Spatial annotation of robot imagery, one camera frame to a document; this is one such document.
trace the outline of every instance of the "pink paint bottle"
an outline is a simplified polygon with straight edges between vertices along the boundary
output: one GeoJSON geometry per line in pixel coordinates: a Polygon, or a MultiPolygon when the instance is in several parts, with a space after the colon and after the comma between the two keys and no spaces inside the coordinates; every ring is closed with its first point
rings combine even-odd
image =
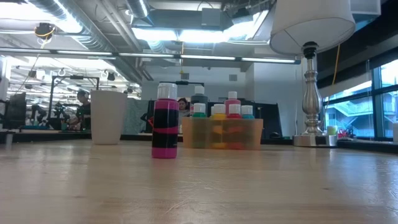
{"type": "Polygon", "coordinates": [[[226,100],[224,102],[224,104],[225,104],[225,109],[226,109],[226,111],[225,111],[226,115],[229,115],[229,106],[230,105],[233,105],[233,104],[240,105],[241,104],[241,101],[238,100],[238,93],[235,91],[228,92],[228,100],[226,100]]]}
{"type": "Polygon", "coordinates": [[[152,157],[174,159],[177,156],[178,102],[177,85],[161,83],[157,87],[152,133],[152,157]]]}

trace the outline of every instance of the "wooden table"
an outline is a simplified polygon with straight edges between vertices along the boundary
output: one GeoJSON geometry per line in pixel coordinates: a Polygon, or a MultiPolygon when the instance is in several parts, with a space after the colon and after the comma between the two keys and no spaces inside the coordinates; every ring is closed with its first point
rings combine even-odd
{"type": "Polygon", "coordinates": [[[263,148],[161,160],[150,142],[14,144],[0,150],[0,223],[398,223],[398,157],[263,148]]]}

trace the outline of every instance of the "glass window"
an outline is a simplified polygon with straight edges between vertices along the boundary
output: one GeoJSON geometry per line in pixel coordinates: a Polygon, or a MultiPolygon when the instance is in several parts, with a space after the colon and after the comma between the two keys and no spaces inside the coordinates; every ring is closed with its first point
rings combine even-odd
{"type": "Polygon", "coordinates": [[[392,138],[392,124],[398,122],[398,91],[385,93],[382,98],[384,135],[392,138]]]}
{"type": "Polygon", "coordinates": [[[352,126],[357,137],[374,137],[372,98],[329,105],[325,113],[325,126],[337,126],[338,130],[352,126]]]}
{"type": "MultiPolygon", "coordinates": [[[[340,99],[346,96],[352,96],[358,93],[364,93],[366,91],[371,91],[371,90],[372,90],[372,81],[367,81],[352,88],[349,88],[347,90],[331,95],[330,100],[340,99]]],[[[328,101],[328,100],[329,100],[328,97],[323,99],[323,101],[328,101]]]]}
{"type": "Polygon", "coordinates": [[[381,67],[381,85],[387,87],[398,84],[398,60],[381,67]]]}

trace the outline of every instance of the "white bottle cap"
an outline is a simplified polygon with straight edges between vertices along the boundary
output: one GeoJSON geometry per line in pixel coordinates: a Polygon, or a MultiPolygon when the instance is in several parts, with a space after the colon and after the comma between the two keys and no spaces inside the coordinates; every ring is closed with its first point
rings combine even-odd
{"type": "Polygon", "coordinates": [[[160,83],[157,87],[158,99],[177,99],[177,85],[174,83],[160,83]]]}
{"type": "Polygon", "coordinates": [[[222,104],[214,105],[214,114],[225,114],[225,105],[222,104]]]}
{"type": "Polygon", "coordinates": [[[206,104],[204,103],[195,103],[193,105],[194,113],[206,113],[206,104]]]}
{"type": "Polygon", "coordinates": [[[251,105],[242,106],[242,115],[253,115],[253,106],[251,105]]]}
{"type": "Polygon", "coordinates": [[[235,91],[228,92],[228,99],[238,99],[238,93],[235,91]]]}
{"type": "Polygon", "coordinates": [[[205,87],[195,86],[195,94],[205,94],[205,87]]]}
{"type": "Polygon", "coordinates": [[[241,114],[241,105],[229,105],[229,114],[241,114]]]}

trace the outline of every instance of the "plastic storage box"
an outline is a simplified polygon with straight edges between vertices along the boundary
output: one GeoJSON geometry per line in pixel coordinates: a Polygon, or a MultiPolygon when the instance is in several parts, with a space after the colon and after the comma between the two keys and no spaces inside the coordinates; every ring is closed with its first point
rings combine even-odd
{"type": "Polygon", "coordinates": [[[196,149],[259,150],[262,119],[182,118],[183,145],[196,149]]]}

